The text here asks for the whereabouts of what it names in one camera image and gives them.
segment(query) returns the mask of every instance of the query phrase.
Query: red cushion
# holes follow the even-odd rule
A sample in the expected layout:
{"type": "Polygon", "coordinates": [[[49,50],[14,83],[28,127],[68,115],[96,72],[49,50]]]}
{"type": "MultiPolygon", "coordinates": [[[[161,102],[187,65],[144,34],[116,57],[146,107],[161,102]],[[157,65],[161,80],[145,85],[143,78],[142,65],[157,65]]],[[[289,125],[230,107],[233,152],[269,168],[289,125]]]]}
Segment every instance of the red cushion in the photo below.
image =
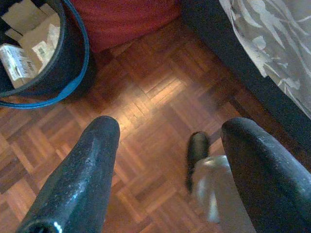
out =
{"type": "Polygon", "coordinates": [[[180,15],[176,0],[72,0],[93,52],[152,32],[180,15]]]}

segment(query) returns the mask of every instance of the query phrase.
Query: wooden floor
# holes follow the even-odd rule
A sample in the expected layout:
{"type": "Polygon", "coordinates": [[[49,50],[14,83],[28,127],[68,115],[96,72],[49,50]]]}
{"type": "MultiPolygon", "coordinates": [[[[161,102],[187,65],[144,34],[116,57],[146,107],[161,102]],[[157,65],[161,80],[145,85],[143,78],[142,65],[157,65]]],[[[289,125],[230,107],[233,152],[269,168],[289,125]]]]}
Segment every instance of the wooden floor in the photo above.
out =
{"type": "Polygon", "coordinates": [[[305,152],[181,20],[97,58],[96,83],[79,101],[0,110],[0,233],[17,228],[100,115],[121,126],[105,232],[221,232],[185,189],[185,155],[189,136],[202,130],[211,154],[223,154],[220,128],[233,117],[252,118],[310,169],[305,152]]]}

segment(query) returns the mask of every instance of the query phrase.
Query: cardboard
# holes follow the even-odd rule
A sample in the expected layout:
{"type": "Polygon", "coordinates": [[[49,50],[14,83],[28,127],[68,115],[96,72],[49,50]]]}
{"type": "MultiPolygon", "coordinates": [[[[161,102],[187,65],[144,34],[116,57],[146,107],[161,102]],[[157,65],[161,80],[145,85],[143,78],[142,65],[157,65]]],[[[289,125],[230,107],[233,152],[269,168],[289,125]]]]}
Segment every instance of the cardboard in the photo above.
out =
{"type": "Polygon", "coordinates": [[[12,38],[15,41],[19,41],[23,37],[21,34],[13,30],[12,28],[7,30],[4,34],[6,34],[8,37],[12,38]]]}
{"type": "Polygon", "coordinates": [[[0,60],[14,88],[23,86],[37,74],[34,64],[27,57],[24,49],[3,44],[0,47],[0,60]]]}
{"type": "Polygon", "coordinates": [[[52,16],[56,13],[47,3],[40,6],[40,10],[43,11],[47,16],[52,16]]]}
{"type": "Polygon", "coordinates": [[[23,0],[12,5],[1,18],[15,31],[24,35],[37,27],[48,17],[30,0],[23,0]]]}
{"type": "Polygon", "coordinates": [[[60,28],[60,18],[57,13],[48,17],[34,30],[27,32],[18,41],[40,71],[50,60],[55,50],[53,43],[49,40],[51,36],[50,25],[60,28]]]}

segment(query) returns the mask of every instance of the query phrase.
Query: black bucket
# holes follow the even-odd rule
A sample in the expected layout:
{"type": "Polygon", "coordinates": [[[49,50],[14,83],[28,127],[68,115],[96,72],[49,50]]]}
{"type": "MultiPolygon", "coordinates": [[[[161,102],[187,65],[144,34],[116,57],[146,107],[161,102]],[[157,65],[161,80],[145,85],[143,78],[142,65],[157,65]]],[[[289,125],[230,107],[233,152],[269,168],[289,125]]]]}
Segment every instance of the black bucket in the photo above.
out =
{"type": "MultiPolygon", "coordinates": [[[[2,0],[0,2],[0,14],[3,15],[7,12],[8,8],[16,2],[18,1],[2,0]]],[[[69,0],[64,0],[64,3],[73,13],[81,31],[77,28],[76,23],[70,20],[70,12],[64,9],[61,0],[33,0],[33,3],[37,7],[47,3],[58,13],[60,17],[60,36],[58,45],[55,49],[54,55],[46,67],[32,81],[17,89],[13,88],[4,67],[1,65],[0,98],[12,95],[39,97],[39,99],[42,97],[50,98],[52,96],[58,96],[52,100],[48,100],[46,102],[47,104],[33,104],[33,107],[30,106],[31,104],[22,104],[24,105],[24,107],[22,107],[21,104],[4,104],[5,102],[0,101],[0,105],[2,106],[37,108],[54,104],[71,94],[71,92],[73,92],[79,84],[79,91],[89,88],[95,74],[94,63],[89,64],[88,62],[89,45],[85,27],[80,16],[69,0]]],[[[0,26],[0,45],[3,43],[16,45],[16,41],[4,34],[10,26],[7,25],[2,19],[0,19],[0,26]]]]}

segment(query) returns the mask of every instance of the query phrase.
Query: black shoe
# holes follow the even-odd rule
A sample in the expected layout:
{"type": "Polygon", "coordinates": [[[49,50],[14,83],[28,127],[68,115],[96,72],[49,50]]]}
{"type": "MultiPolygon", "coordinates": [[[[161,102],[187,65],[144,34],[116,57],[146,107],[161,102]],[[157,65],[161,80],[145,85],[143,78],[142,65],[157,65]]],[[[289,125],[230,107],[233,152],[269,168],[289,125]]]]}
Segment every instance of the black shoe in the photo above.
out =
{"type": "Polygon", "coordinates": [[[188,154],[187,154],[187,189],[192,192],[192,175],[194,173],[195,164],[208,157],[209,139],[205,132],[194,133],[189,140],[188,154]]]}

